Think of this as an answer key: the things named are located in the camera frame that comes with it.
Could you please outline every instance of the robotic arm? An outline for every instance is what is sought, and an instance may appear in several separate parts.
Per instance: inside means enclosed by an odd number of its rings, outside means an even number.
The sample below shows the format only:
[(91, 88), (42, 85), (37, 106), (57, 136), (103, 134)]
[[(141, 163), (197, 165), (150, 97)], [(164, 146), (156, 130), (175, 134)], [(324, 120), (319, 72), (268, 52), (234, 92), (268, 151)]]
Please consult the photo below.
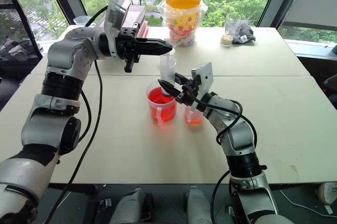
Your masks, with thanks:
[[(211, 63), (193, 69), (192, 79), (176, 73), (175, 82), (182, 85), (182, 92), (164, 80), (158, 81), (180, 104), (203, 112), (218, 134), (230, 127), (239, 115), (235, 102), (209, 93), (213, 83)], [(253, 127), (242, 117), (220, 134), (220, 144), (227, 158), (234, 189), (231, 193), (234, 220), (236, 223), (291, 223), (277, 215), (276, 203), (263, 171), (267, 167), (259, 164), (255, 153), (255, 138)], [(273, 215), (272, 219), (264, 220), (264, 216), (268, 215)]]
[(137, 38), (139, 23), (122, 28), (129, 3), (111, 0), (104, 29), (80, 27), (48, 51), (42, 91), (35, 96), (21, 141), (23, 149), (0, 163), (0, 223), (31, 223), (61, 155), (76, 148), (81, 121), (74, 117), (85, 78), (94, 60), (120, 57), (131, 72), (140, 54), (172, 50), (163, 40)]

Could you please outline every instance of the floor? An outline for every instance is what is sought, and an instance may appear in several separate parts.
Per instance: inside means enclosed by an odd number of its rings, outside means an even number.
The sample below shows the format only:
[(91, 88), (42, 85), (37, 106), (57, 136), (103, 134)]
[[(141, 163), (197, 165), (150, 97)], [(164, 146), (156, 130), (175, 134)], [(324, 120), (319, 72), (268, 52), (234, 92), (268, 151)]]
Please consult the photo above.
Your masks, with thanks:
[[(183, 193), (189, 189), (189, 185), (106, 185), (105, 187), (99, 185), (98, 187), (100, 191), (96, 196), (87, 196), (76, 192), (71, 192), (69, 195), (66, 194), (68, 197), (59, 206), (50, 223), (108, 223), (118, 201), (125, 194), (138, 187), (153, 194), (155, 202), (153, 221), (161, 223), (186, 223), (186, 213), (183, 210)], [(198, 185), (197, 187), (210, 200), (214, 185)], [(290, 189), (283, 189), (282, 191), (295, 203), (305, 205), (327, 215), (326, 208), (318, 201), (315, 195), (317, 188), (318, 185), (298, 185)], [(41, 200), (35, 224), (43, 223), (60, 192), (57, 189), (48, 189), (46, 191), (45, 196)], [(228, 186), (221, 185), (216, 195), (214, 209), (218, 223), (233, 223), (227, 213), (227, 207), (230, 205), (227, 192)], [(290, 204), (278, 190), (274, 190), (273, 195), (279, 213), (289, 218), (295, 224), (337, 223), (337, 219), (321, 217), (316, 213)], [(95, 220), (93, 220), (92, 216), (96, 203), (105, 198), (112, 199), (112, 207), (97, 214)], [(337, 201), (331, 208), (334, 214), (337, 215)]]

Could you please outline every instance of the white table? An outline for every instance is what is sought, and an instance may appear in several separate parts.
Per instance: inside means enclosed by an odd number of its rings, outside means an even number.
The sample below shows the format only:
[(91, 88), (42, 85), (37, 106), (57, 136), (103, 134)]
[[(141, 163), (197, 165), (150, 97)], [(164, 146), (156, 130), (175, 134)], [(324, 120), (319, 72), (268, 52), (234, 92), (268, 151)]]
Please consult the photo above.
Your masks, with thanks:
[[(21, 128), (43, 78), (42, 74), (29, 75), (1, 111), (0, 159), (21, 149)], [(206, 120), (201, 127), (190, 127), (183, 118), (184, 107), (178, 105), (171, 122), (163, 127), (153, 123), (145, 88), (156, 79), (103, 76), (101, 123), (75, 183), (215, 183), (227, 170), (225, 155), (215, 142), (215, 129)], [(89, 75), (83, 90), (94, 122), (97, 76)], [(270, 183), (337, 180), (337, 112), (311, 76), (214, 77), (212, 91), (243, 105), (244, 115), (256, 127), (256, 152), (260, 163), (268, 166)], [(83, 102), (77, 117), (84, 129)], [(69, 180), (87, 141), (61, 158), (52, 182)]]
[[(177, 48), (176, 72), (190, 75), (191, 68), (212, 62), (214, 76), (309, 76), (310, 74), (290, 50), (275, 28), (253, 28), (255, 42), (224, 47), (219, 44), (222, 28), (199, 28), (196, 44)], [(168, 29), (151, 27), (148, 38), (168, 37)], [(127, 75), (158, 75), (157, 56), (141, 56)], [(45, 57), (32, 73), (44, 74)], [(102, 75), (126, 75), (125, 61), (107, 58), (98, 61)], [(92, 67), (90, 74), (96, 74)]]

